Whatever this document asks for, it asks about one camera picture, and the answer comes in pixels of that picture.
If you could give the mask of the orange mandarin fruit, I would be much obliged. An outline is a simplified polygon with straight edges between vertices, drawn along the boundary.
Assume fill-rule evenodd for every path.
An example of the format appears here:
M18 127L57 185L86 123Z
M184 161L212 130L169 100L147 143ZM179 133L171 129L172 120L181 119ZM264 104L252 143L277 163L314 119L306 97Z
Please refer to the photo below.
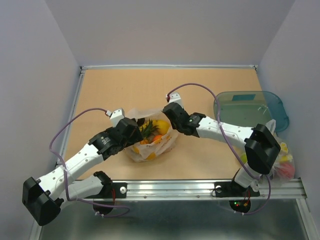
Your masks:
M163 137L163 135L161 135L161 134L156 135L156 136L154 136L152 142L153 142L153 143L157 143L157 142L159 142L159 141L162 139L162 137Z

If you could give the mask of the orange printed plastic bag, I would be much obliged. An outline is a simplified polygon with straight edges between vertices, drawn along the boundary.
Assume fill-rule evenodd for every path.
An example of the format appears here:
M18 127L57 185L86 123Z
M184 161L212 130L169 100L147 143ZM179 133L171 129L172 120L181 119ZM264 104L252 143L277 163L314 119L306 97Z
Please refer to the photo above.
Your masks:
M170 124L167 134L163 135L159 142L152 142L150 144L135 143L125 149L125 153L136 163L149 162L156 157L169 152L175 147L175 141L178 137L178 132L173 130L170 121L161 112L160 109L138 110L136 108L130 110L127 117L134 119L145 118L145 122L151 120L163 120Z

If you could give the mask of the small toy pineapple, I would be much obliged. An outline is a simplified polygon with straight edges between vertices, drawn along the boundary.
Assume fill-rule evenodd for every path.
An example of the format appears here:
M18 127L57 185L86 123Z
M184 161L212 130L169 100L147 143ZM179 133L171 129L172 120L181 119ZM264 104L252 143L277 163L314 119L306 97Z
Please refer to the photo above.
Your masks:
M141 145L151 144L155 136L159 134L157 120L149 119L142 126L139 127L142 135Z

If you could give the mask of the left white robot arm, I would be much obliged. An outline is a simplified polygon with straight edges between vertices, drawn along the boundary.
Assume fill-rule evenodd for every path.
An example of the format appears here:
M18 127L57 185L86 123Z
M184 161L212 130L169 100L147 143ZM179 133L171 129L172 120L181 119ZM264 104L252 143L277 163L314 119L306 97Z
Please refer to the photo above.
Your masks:
M40 226L52 222L71 201L86 197L111 197L119 190L103 171L76 182L87 170L143 139L137 122L124 117L116 126L96 134L65 164L35 179L29 177L22 187L22 203Z

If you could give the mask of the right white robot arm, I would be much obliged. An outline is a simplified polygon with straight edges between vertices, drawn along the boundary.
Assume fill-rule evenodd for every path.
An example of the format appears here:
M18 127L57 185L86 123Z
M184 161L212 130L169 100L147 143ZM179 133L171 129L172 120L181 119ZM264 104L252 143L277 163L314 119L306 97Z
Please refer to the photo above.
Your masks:
M232 152L235 147L245 151L247 162L240 161L241 168L230 182L229 188L235 195L242 195L255 180L267 176L281 151L277 140L263 124L242 127L223 123L201 113L188 114L176 102L169 103L162 112L179 133L225 142Z

